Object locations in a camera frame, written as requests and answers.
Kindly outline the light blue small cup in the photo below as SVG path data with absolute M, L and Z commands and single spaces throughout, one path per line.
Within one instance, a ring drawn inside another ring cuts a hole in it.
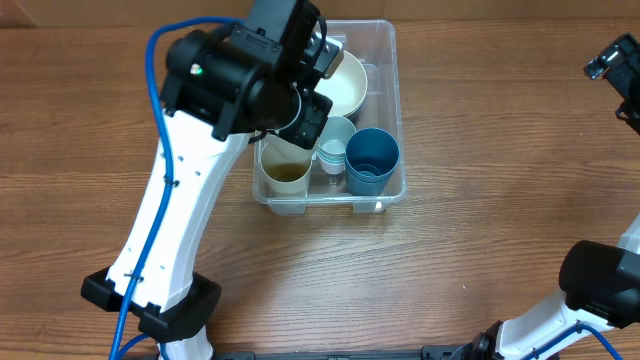
M 331 166 L 343 166 L 345 164 L 344 154 L 327 154 L 324 152 L 318 152 L 317 156 L 321 162 L 330 164 Z

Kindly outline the pink small cup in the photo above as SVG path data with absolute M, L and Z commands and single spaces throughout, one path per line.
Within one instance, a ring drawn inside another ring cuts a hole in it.
M 326 162 L 323 159 L 321 159 L 320 166 L 322 170 L 329 175 L 339 175 L 345 171 L 344 162 L 332 163 L 332 162 Z

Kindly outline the mint green small cup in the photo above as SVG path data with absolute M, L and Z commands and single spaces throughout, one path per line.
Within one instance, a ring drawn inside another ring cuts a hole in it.
M 345 161 L 345 153 L 338 153 L 338 154 L 333 154 L 333 153 L 329 153 L 327 151 L 325 151 L 322 148 L 319 148 L 317 150 L 317 155 L 324 159 L 327 162 L 332 162 L 332 163 L 339 163 L 339 162 L 344 162 Z

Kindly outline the cream tall cup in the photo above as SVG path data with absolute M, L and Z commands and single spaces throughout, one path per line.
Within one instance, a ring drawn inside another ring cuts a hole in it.
M 310 174 L 306 173 L 302 177 L 292 180 L 292 173 L 285 172 L 286 181 L 280 181 L 264 173 L 263 183 L 265 192 L 271 198 L 293 198 L 306 197 L 309 190 Z
M 312 150 L 302 149 L 274 135 L 268 135 L 262 143 L 259 160 L 263 174 L 280 181 L 286 181 L 285 172 L 292 173 L 292 180 L 306 173 L 311 176 Z

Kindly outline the cream tall cup front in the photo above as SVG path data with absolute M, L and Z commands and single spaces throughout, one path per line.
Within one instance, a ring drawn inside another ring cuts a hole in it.
M 306 197 L 309 190 L 310 174 L 306 173 L 302 177 L 292 180 L 292 173 L 285 172 L 286 181 L 280 181 L 264 173 L 263 183 L 265 192 L 271 198 L 293 198 Z

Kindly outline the dark blue tall cup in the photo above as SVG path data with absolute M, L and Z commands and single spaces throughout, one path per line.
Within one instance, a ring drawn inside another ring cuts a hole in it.
M 347 192 L 354 196 L 379 196 L 382 194 L 392 173 L 383 174 L 376 167 L 360 165 L 346 169 Z
M 357 131 L 348 141 L 346 168 L 366 183 L 379 183 L 390 177 L 400 161 L 400 149 L 395 138 L 380 128 Z

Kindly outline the dark blue tall cup front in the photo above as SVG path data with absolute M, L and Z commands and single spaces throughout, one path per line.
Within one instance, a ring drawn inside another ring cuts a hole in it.
M 360 165 L 346 169 L 347 192 L 354 196 L 379 196 L 382 194 L 392 173 L 383 174 L 376 167 Z

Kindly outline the cream bowl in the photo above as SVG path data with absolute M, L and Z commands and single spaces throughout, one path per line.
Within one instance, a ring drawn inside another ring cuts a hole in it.
M 346 118 L 350 119 L 352 122 L 357 122 L 359 114 L 366 104 L 366 99 L 363 98 L 357 108 L 355 108 L 351 113 L 346 115 Z
M 368 90 L 368 77 L 362 63 L 348 51 L 334 74 L 321 79 L 315 91 L 332 101 L 330 116 L 350 117 L 363 105 Z

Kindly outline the grey small cup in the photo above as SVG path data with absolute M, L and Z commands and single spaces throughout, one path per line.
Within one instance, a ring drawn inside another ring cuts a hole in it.
M 343 155 L 350 138 L 356 133 L 354 123 L 345 117 L 329 117 L 318 139 L 318 149 L 328 155 Z

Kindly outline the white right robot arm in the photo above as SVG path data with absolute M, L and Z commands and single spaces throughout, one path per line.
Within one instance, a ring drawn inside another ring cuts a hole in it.
M 609 355 L 620 354 L 602 336 L 639 321 L 639 221 L 615 246 L 577 242 L 567 253 L 559 288 L 523 315 L 496 322 L 456 349 L 453 359 L 556 359 L 594 336 Z

